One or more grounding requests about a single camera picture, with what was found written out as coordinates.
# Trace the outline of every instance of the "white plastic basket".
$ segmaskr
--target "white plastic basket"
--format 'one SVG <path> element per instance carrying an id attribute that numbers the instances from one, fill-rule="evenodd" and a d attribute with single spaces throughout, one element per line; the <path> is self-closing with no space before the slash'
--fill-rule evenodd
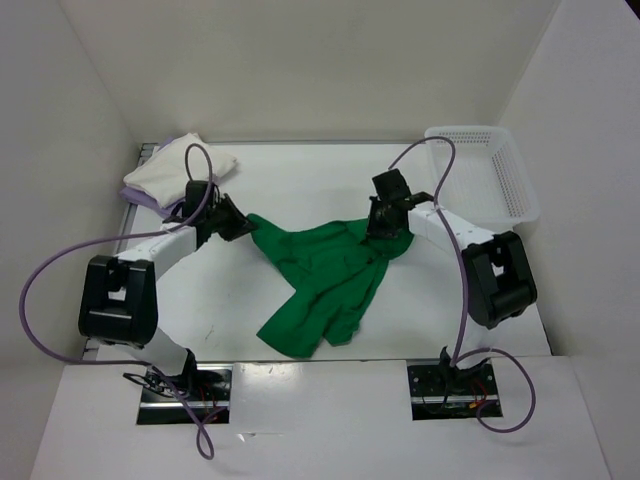
<path id="1" fill-rule="evenodd" d="M 432 127 L 456 145 L 456 160 L 442 187 L 440 203 L 466 220 L 496 231 L 540 216 L 540 206 L 511 132 L 486 126 Z M 446 142 L 427 142 L 436 181 L 442 177 L 451 150 Z"/>

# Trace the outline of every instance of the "metal base plate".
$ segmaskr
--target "metal base plate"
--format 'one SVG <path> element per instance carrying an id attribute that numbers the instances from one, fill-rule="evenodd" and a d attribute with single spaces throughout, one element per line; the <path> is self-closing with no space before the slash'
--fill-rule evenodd
<path id="1" fill-rule="evenodd" d="M 502 417 L 498 387 L 489 362 L 484 365 L 476 381 L 447 396 L 437 361 L 407 361 L 407 377 L 414 420 L 472 418 L 476 416 L 480 402 L 488 400 L 495 400 L 496 403 L 483 408 L 481 416 Z"/>
<path id="2" fill-rule="evenodd" d="M 225 407 L 208 424 L 229 423 L 229 403 L 231 400 L 232 364 L 199 363 L 198 370 L 216 372 L 223 381 L 211 385 L 215 401 L 189 399 L 189 406 L 200 420 L 203 420 L 214 408 Z M 182 404 L 175 398 L 158 395 L 145 388 L 142 389 L 140 407 L 138 409 L 138 425 L 168 425 L 193 423 Z"/>

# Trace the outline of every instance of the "white wall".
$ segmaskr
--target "white wall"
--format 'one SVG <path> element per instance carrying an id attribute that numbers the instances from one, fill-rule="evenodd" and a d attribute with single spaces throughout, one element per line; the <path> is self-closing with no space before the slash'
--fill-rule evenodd
<path id="1" fill-rule="evenodd" d="M 556 0 L 61 0 L 138 141 L 499 118 Z"/>
<path id="2" fill-rule="evenodd" d="M 527 251 L 543 321 L 614 478 L 638 478 L 640 21 L 625 2 L 563 0 L 501 123 L 542 206 Z"/>
<path id="3" fill-rule="evenodd" d="M 117 231 L 135 144 L 57 2 L 0 3 L 0 477 L 29 477 L 62 366 L 28 343 L 17 315 L 31 270 L 70 243 Z M 36 284 L 37 334 L 75 354 L 84 265 Z"/>

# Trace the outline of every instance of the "white table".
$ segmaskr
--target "white table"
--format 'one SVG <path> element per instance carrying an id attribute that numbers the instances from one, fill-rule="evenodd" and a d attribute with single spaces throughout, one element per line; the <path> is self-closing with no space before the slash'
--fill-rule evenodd
<path id="1" fill-rule="evenodd" d="M 239 168 L 221 183 L 243 213 L 287 230 L 364 218 L 371 178 L 384 172 L 404 144 L 228 144 Z M 433 192 L 423 146 L 399 165 L 412 191 Z M 160 218 L 138 208 L 131 231 L 156 230 Z M 160 327 L 200 361 L 278 361 L 287 357 L 256 333 L 293 289 L 253 244 L 217 236 L 158 282 Z M 436 358 L 458 329 L 461 287 L 453 257 L 416 238 L 393 260 L 360 331 L 345 346 L 322 342 L 313 360 Z M 550 355 L 536 306 L 505 321 L 496 347 L 518 356 Z M 99 358 L 122 354 L 101 347 Z"/>
<path id="2" fill-rule="evenodd" d="M 523 430 L 499 435 L 475 419 L 413 422 L 405 362 L 236 364 L 228 425 L 136 426 L 141 367 L 66 367 L 32 480 L 580 479 L 609 475 L 574 376 L 562 357 L 522 359 L 538 391 Z M 528 408 L 508 360 L 494 359 L 504 419 Z"/>

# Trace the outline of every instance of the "laundry basket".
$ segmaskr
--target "laundry basket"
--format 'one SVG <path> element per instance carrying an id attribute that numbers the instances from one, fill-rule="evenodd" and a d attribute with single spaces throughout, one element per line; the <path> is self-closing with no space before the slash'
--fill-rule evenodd
<path id="1" fill-rule="evenodd" d="M 456 145 L 456 160 L 440 193 L 445 208 L 468 221 L 504 231 L 531 222 L 540 206 L 511 132 L 486 126 L 432 127 L 426 137 L 443 136 Z M 451 158 L 442 140 L 426 143 L 435 178 Z"/>

